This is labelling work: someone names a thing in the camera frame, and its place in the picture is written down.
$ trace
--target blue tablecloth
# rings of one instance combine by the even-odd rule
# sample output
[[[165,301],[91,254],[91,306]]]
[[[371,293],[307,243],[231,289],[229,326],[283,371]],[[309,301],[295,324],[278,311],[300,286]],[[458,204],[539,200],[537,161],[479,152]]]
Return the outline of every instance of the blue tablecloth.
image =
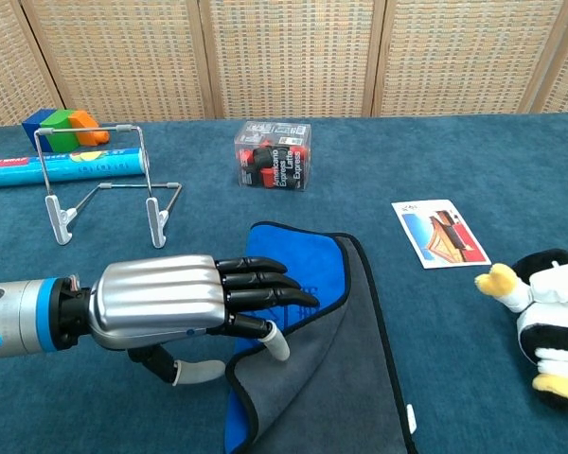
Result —
[[[260,220],[348,232],[372,265],[419,452],[568,453],[568,414],[532,392],[536,370],[520,352],[514,317],[474,287],[487,268],[425,271],[391,208],[452,200],[493,261],[568,249],[568,113],[304,121],[313,130],[306,192],[238,187],[241,121],[142,124],[153,180],[186,186],[163,250],[151,245],[143,191],[99,194],[62,247],[42,185],[0,188],[0,281],[78,273],[91,286],[114,261],[237,256]],[[120,134],[108,148],[134,145]],[[0,158],[32,154],[23,128],[0,128]],[[95,184],[56,190],[69,207]],[[166,204],[171,193],[157,194]],[[228,360],[233,341],[169,349],[192,361]],[[173,389],[90,339],[0,360],[0,453],[220,453],[228,392],[224,378]]]

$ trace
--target white tag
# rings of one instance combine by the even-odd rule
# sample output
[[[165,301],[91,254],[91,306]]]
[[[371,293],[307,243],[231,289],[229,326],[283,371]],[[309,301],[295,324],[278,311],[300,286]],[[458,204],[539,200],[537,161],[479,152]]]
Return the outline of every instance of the white tag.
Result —
[[[406,405],[406,415],[408,416],[408,427],[412,435],[417,430],[417,418],[415,417],[415,410],[410,404]]]
[[[279,145],[301,145],[303,139],[297,139],[295,137],[280,137]]]

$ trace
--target penguin plush toy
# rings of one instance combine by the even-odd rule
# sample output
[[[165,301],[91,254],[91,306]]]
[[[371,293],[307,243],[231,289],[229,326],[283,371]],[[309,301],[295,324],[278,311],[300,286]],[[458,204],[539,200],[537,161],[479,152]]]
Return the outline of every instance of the penguin plush toy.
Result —
[[[547,404],[568,408],[568,252],[533,253],[511,267],[494,264],[475,285],[519,314],[520,347],[538,368],[532,387]]]

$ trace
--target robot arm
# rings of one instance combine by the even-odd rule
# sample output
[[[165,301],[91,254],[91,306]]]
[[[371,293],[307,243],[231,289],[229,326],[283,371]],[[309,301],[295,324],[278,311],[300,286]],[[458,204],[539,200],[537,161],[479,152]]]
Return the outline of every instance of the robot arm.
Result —
[[[92,288],[74,276],[0,284],[0,358],[71,348],[91,335],[125,350],[167,383],[216,378],[219,361],[174,360],[162,344],[204,334],[257,339],[286,360],[275,323],[241,312],[273,306],[318,306],[274,260],[215,260],[178,255],[107,267]]]

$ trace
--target blue tube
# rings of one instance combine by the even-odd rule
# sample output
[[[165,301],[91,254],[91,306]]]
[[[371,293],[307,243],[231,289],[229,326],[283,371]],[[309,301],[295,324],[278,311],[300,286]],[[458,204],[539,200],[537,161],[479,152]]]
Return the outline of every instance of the blue tube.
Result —
[[[138,175],[145,171],[141,148],[45,154],[44,160],[51,182]],[[42,166],[37,156],[0,159],[0,186],[43,182]]]

